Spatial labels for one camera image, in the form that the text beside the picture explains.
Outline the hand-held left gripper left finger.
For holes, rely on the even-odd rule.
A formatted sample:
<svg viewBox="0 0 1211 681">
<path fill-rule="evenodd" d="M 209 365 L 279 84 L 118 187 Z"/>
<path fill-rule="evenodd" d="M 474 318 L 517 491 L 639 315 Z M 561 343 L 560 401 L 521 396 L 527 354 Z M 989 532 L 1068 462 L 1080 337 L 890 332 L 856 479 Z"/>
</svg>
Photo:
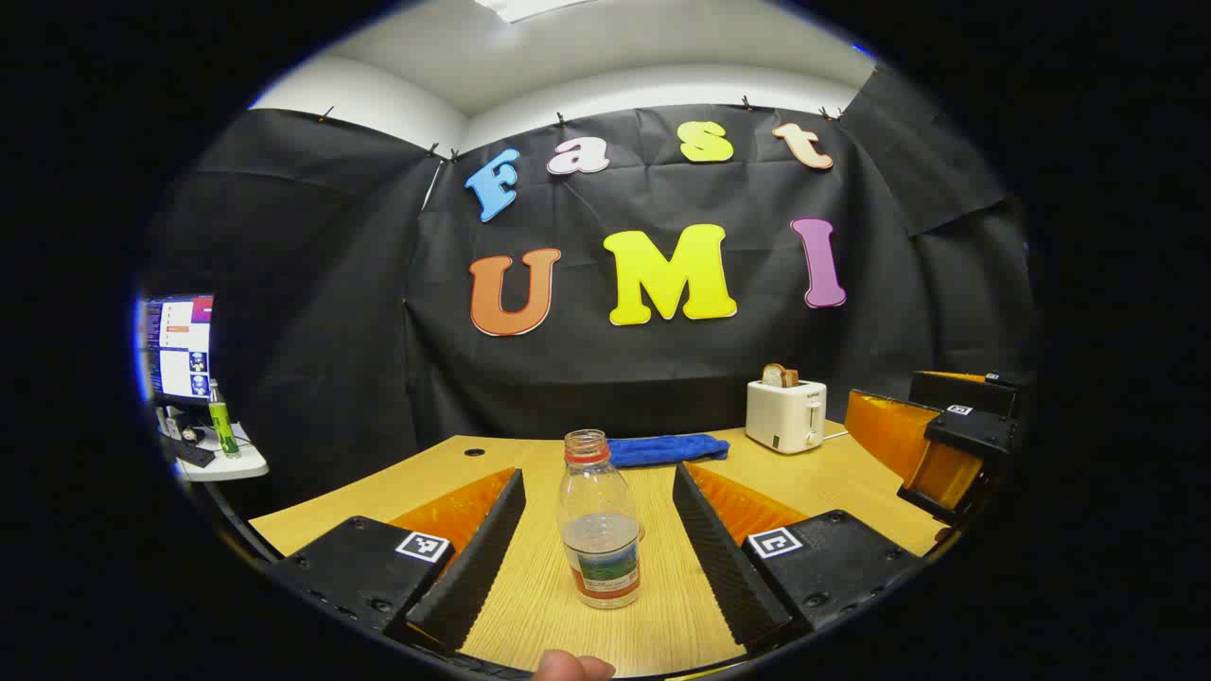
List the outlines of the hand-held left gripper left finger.
<svg viewBox="0 0 1211 681">
<path fill-rule="evenodd" d="M 454 654 L 463 648 L 527 505 L 505 468 L 390 523 L 348 517 L 270 565 L 298 599 L 371 635 Z"/>
</svg>

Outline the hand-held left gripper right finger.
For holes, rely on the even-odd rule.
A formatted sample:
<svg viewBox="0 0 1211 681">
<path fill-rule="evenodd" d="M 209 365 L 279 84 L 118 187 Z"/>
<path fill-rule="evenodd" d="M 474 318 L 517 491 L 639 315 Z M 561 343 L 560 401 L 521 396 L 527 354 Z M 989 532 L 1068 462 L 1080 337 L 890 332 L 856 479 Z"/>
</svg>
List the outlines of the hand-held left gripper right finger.
<svg viewBox="0 0 1211 681">
<path fill-rule="evenodd" d="M 804 516 L 701 465 L 676 467 L 672 500 L 748 654 L 851 620 L 924 568 L 853 514 Z"/>
</svg>

